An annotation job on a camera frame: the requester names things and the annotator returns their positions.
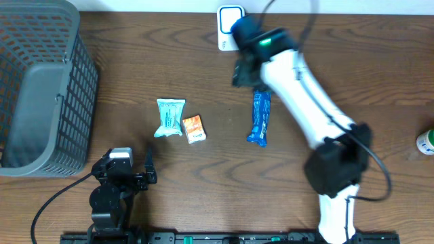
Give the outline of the orange tissue pack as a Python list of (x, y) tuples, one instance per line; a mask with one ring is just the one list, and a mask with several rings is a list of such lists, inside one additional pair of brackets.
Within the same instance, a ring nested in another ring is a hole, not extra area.
[(207, 138), (199, 115), (183, 119), (182, 122), (189, 144), (204, 141)]

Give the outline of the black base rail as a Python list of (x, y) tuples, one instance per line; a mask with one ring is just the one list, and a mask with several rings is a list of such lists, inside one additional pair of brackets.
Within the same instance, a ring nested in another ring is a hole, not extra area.
[(280, 234), (175, 234), (172, 232), (151, 232), (138, 238), (98, 237), (92, 235), (61, 235), (61, 244), (73, 243), (139, 243), (139, 244), (262, 244), (262, 243), (300, 243), (326, 244), (322, 236), (316, 232), (288, 232)]

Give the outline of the blue snack bar wrapper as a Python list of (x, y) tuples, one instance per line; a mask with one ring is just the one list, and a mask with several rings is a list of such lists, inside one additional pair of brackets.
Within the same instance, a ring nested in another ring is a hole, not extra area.
[(267, 129), (271, 111), (271, 93), (254, 90), (252, 103), (252, 130), (247, 137), (248, 142), (267, 146)]

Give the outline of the green lid jar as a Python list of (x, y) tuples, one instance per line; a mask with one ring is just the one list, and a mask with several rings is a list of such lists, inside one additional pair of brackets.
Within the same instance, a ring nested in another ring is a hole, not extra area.
[(434, 155), (434, 131), (430, 129), (423, 134), (420, 134), (416, 139), (416, 146), (418, 150), (425, 155)]

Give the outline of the grey plastic mesh basket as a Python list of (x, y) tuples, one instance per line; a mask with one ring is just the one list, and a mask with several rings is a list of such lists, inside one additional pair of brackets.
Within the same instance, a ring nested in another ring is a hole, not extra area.
[(68, 1), (1, 2), (1, 175), (68, 177), (86, 161), (98, 71)]

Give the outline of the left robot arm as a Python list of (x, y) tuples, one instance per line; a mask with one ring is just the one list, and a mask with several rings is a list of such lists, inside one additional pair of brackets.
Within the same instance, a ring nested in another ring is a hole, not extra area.
[(132, 149), (108, 150), (92, 167), (91, 174), (100, 185), (90, 195), (93, 224), (87, 230), (88, 243), (147, 243), (137, 226), (130, 226), (134, 198), (157, 183), (152, 150), (148, 149), (144, 171), (133, 172)]

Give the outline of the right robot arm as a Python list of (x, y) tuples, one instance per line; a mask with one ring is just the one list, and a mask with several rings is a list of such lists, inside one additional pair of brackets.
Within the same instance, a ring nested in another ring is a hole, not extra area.
[(346, 243), (355, 235), (354, 197), (369, 165), (370, 128), (333, 103), (284, 29), (264, 32), (255, 17), (244, 16), (231, 34), (239, 49), (233, 85), (274, 92), (285, 104), (312, 149), (304, 173), (319, 195), (319, 234)]

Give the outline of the teal wet wipes pack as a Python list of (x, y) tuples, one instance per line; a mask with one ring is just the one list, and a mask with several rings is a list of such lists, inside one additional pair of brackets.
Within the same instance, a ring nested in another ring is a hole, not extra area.
[(155, 138), (182, 135), (180, 120), (185, 103), (185, 99), (157, 99), (161, 124), (154, 133)]

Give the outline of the white barcode scanner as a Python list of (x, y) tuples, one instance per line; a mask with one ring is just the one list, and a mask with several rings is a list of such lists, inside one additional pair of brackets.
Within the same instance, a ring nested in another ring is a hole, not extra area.
[(222, 52), (237, 51), (238, 47), (232, 36), (231, 27), (238, 19), (245, 16), (245, 10), (240, 5), (222, 5), (217, 12), (218, 49)]

